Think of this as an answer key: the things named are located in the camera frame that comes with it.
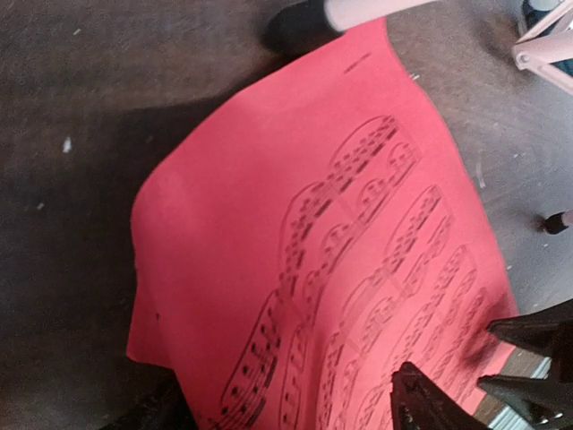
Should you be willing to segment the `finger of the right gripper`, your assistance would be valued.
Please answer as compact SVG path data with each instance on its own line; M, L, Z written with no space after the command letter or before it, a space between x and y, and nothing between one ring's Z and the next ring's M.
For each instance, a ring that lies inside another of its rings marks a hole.
M486 375L477 386L511 407L533 429L572 428L572 383Z
M487 331L497 339L543 357L572 350L572 309L548 308L534 314L499 319Z

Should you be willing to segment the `pink music stand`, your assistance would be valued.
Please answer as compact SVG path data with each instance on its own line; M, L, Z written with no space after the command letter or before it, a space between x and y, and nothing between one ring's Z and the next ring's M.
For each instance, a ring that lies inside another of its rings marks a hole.
M381 60L389 109L350 135L355 148L337 155L339 172L352 176L371 163L380 146L391 151L394 174L425 162L427 179L458 187L458 150L469 148L476 166L493 175L490 196L527 215L528 198L542 192L542 178L566 161L572 148L572 77L552 65L572 58L572 33L564 26L571 17L571 2L560 2L505 51L498 35L502 22L473 16L476 44L456 50L468 66L445 64L434 86L444 115L402 74L385 28L365 4L345 3L340 18L326 1L291 4L270 20L263 39L284 56L311 59L319 48L362 47L350 73L361 72L369 58ZM537 37L553 23L550 35Z

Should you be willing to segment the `red sheet music paper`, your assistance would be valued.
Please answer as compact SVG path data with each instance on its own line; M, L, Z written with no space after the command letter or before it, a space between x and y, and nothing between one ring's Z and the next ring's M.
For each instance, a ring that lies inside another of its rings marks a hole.
M201 429L388 429L412 362L474 412L505 262L448 127L371 21L234 95L133 205L127 345Z

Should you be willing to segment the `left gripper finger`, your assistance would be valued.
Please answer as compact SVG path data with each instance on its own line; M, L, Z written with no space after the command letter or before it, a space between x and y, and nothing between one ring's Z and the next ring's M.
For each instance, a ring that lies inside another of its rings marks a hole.
M394 430L486 430L413 363L404 362L391 381Z

